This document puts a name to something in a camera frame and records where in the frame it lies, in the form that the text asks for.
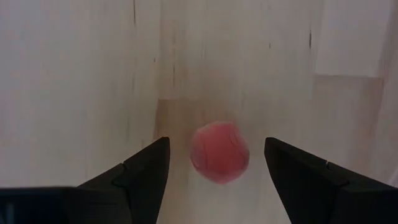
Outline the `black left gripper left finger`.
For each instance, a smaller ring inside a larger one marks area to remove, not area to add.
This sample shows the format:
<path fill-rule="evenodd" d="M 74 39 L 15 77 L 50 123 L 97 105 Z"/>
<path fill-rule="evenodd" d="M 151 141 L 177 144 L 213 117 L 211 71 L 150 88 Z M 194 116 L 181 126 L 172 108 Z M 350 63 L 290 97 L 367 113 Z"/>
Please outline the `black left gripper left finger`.
<path fill-rule="evenodd" d="M 0 224 L 156 224 L 169 164 L 162 137 L 77 187 L 0 189 Z"/>

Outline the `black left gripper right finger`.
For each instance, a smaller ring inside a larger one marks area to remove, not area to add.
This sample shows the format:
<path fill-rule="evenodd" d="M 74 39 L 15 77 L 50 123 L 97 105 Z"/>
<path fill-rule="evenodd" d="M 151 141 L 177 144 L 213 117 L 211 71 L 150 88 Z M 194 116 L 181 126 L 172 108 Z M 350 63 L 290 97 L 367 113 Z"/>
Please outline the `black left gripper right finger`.
<path fill-rule="evenodd" d="M 398 224 L 398 188 L 276 138 L 264 157 L 291 224 Z"/>

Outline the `pink red round toy fruit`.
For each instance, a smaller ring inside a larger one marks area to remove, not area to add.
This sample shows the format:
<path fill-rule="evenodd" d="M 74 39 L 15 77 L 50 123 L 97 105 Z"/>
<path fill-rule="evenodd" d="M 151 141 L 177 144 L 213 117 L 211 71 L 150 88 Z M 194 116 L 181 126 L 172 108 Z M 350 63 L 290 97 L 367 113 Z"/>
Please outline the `pink red round toy fruit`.
<path fill-rule="evenodd" d="M 215 121 L 198 128 L 192 137 L 190 160 L 197 172 L 217 184 L 239 178 L 248 168 L 250 152 L 238 127 Z"/>

